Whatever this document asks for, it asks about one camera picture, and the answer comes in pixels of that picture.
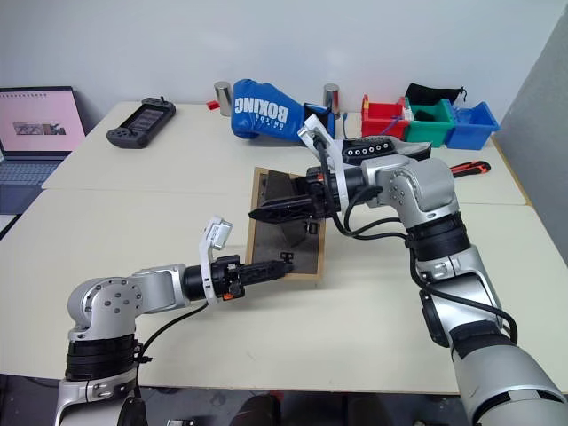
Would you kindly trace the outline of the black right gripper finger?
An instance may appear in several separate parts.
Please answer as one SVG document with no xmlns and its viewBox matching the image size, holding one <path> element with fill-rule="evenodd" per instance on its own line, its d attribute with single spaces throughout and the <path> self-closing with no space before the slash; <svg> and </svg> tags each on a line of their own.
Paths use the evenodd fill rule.
<svg viewBox="0 0 568 426">
<path fill-rule="evenodd" d="M 310 209 L 311 207 L 312 199 L 307 195 L 266 200 L 260 205 L 263 209 Z"/>
<path fill-rule="evenodd" d="M 311 218 L 312 213 L 304 208 L 272 208 L 270 206 L 263 206 L 251 210 L 248 213 L 248 216 L 256 221 L 263 223 L 288 223 L 296 220 Z"/>
</svg>

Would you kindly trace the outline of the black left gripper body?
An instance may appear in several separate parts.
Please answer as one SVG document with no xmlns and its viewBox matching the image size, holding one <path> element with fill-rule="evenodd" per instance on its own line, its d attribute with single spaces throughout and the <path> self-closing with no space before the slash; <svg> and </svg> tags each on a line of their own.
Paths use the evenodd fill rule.
<svg viewBox="0 0 568 426">
<path fill-rule="evenodd" d="M 218 299 L 228 301 L 245 296 L 238 255 L 218 257 L 210 269 L 213 289 Z"/>
</svg>

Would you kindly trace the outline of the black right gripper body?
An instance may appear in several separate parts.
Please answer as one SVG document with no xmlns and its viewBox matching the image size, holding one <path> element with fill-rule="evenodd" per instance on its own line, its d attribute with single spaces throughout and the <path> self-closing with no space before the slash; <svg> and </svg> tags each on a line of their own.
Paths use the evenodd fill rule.
<svg viewBox="0 0 568 426">
<path fill-rule="evenodd" d="M 331 218 L 338 211 L 338 189 L 335 174 L 327 174 L 321 167 L 310 167 L 306 171 L 308 194 L 312 201 L 312 216 Z"/>
</svg>

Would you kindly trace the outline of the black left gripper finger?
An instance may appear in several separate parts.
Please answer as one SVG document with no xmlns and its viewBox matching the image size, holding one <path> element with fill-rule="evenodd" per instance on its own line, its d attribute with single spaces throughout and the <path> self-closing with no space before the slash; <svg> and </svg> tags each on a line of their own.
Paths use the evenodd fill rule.
<svg viewBox="0 0 568 426">
<path fill-rule="evenodd" d="M 270 260 L 246 264 L 242 269 L 246 273 L 291 273 L 294 265 L 285 261 Z"/>
<path fill-rule="evenodd" d="M 242 284 L 243 285 L 253 285 L 258 283 L 263 283 L 271 280 L 277 280 L 285 276 L 284 272 L 279 271 L 252 271 L 244 272 L 242 274 Z"/>
</svg>

